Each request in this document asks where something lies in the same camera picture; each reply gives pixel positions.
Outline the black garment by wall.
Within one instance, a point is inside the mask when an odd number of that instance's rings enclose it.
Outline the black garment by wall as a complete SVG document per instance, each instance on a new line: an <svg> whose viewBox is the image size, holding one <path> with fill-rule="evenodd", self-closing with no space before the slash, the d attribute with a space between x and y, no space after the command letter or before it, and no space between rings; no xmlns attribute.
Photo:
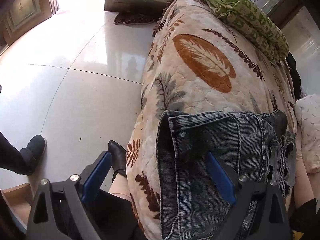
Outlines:
<svg viewBox="0 0 320 240"><path fill-rule="evenodd" d="M302 93L301 93L301 78L300 75L297 72L297 65L295 58L293 55L289 52L288 56L286 57L287 64L289 66L290 70L290 75L293 83L293 88L294 88L294 94L295 94L295 99L299 100L302 98Z"/></svg>

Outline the black skirt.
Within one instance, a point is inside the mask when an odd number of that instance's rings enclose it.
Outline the black skirt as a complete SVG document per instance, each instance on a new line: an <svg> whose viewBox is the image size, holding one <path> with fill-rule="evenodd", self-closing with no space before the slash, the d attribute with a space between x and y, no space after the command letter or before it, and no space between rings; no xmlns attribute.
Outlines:
<svg viewBox="0 0 320 240"><path fill-rule="evenodd" d="M87 207L102 239L146 239L133 213L131 202L100 190Z"/></svg>

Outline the dark patterned slipper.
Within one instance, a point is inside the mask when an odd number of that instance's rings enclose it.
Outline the dark patterned slipper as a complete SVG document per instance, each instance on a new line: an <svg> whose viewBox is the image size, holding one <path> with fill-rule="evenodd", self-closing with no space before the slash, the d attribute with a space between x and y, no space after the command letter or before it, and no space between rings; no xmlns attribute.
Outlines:
<svg viewBox="0 0 320 240"><path fill-rule="evenodd" d="M144 25L156 22L152 15L141 14L136 12L128 12L123 19L123 25Z"/></svg>
<svg viewBox="0 0 320 240"><path fill-rule="evenodd" d="M114 18L114 21L113 23L115 25L119 25L119 24L122 24L125 20L126 20L126 16L127 16L127 13L126 12L119 12L116 17Z"/></svg>

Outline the person's bare leg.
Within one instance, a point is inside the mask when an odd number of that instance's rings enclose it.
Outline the person's bare leg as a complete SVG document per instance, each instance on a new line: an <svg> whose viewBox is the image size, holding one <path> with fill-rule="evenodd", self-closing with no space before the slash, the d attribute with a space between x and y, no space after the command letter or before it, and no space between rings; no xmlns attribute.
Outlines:
<svg viewBox="0 0 320 240"><path fill-rule="evenodd" d="M127 178L121 174L117 174L108 191L110 194L131 202L131 196Z"/></svg>

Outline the black leather ankle boot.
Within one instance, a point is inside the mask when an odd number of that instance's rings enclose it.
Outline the black leather ankle boot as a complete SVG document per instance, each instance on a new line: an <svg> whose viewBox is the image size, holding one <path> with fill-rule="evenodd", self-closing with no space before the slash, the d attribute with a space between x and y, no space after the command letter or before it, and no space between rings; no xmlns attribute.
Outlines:
<svg viewBox="0 0 320 240"><path fill-rule="evenodd" d="M110 140L108 142L108 152L112 155L113 177L112 181L115 180L116 176L119 174L121 176L126 176L126 150L118 144L117 142Z"/></svg>

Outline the black shoe of bystander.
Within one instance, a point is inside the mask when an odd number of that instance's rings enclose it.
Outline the black shoe of bystander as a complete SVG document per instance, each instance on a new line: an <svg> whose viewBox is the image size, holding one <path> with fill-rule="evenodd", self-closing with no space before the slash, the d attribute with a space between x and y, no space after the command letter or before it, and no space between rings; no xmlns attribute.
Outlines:
<svg viewBox="0 0 320 240"><path fill-rule="evenodd" d="M25 174L31 175L40 163L41 157L46 151L47 141L43 135L36 135L28 142L27 146L20 150L25 162Z"/></svg>

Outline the green folded quilt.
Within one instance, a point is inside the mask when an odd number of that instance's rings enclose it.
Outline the green folded quilt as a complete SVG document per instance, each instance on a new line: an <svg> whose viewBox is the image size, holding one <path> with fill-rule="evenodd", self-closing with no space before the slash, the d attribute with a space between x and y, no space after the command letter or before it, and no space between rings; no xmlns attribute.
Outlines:
<svg viewBox="0 0 320 240"><path fill-rule="evenodd" d="M236 29L270 61L279 62L289 54L283 32L251 0L203 0L215 17Z"/></svg>

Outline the grey denim pants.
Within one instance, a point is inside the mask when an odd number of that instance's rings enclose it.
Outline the grey denim pants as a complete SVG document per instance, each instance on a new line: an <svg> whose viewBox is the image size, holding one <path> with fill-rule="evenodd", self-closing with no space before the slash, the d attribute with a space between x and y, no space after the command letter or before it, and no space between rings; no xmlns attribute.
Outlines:
<svg viewBox="0 0 320 240"><path fill-rule="evenodd" d="M156 140L163 239L291 239L296 137L280 111L166 111Z"/></svg>

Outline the white floral pillow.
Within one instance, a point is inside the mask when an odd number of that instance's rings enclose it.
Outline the white floral pillow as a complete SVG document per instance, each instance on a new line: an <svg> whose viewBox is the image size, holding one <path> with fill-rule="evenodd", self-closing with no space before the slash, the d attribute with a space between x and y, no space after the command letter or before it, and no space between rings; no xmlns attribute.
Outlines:
<svg viewBox="0 0 320 240"><path fill-rule="evenodd" d="M308 173L319 172L319 95L307 95L296 101L295 115L302 136L302 158Z"/></svg>

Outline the leaf pattern bed blanket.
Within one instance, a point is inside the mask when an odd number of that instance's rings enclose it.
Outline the leaf pattern bed blanket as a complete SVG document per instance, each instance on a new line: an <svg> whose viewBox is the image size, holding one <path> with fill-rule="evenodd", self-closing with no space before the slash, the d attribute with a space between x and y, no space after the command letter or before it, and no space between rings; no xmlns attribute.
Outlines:
<svg viewBox="0 0 320 240"><path fill-rule="evenodd" d="M271 61L205 0L171 0L146 60L141 111L127 145L133 212L147 239L214 239L230 204L212 153L282 196L295 183L295 95L285 60Z"/></svg>

